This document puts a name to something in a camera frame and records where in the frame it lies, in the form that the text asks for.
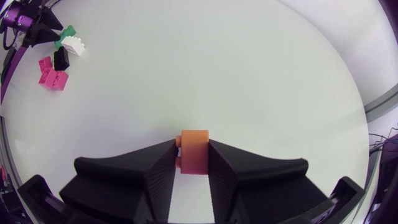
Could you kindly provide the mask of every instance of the white table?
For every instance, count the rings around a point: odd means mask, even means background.
[[[330,195],[364,184],[368,130],[357,87],[332,45],[276,1],[62,1],[53,9],[86,44],[69,55],[64,91],[37,84],[29,49],[1,106],[22,181],[59,190],[75,158],[110,157],[208,129],[263,156],[309,161]],[[213,221],[207,176],[175,178],[170,222]]]

